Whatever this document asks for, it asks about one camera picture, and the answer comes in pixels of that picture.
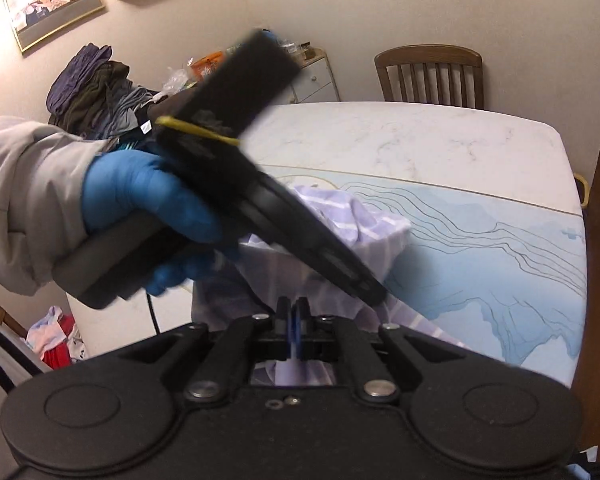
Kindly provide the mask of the grey sleeved left forearm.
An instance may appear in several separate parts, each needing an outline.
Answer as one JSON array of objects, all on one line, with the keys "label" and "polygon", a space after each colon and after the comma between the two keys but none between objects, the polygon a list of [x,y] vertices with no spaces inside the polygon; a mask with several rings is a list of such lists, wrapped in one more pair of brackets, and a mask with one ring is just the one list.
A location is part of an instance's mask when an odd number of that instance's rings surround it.
[{"label": "grey sleeved left forearm", "polygon": [[32,296],[86,239],[82,185],[104,141],[0,117],[0,284]]}]

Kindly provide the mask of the blue gloved left hand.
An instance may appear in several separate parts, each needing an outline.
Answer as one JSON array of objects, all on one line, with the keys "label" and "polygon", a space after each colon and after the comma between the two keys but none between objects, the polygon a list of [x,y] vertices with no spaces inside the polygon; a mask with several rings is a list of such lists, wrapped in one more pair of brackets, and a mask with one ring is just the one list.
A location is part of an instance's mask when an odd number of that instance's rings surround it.
[{"label": "blue gloved left hand", "polygon": [[99,155],[83,180],[81,211],[85,231],[109,228],[137,210],[147,211],[195,243],[222,240],[219,220],[159,156],[141,151]]}]

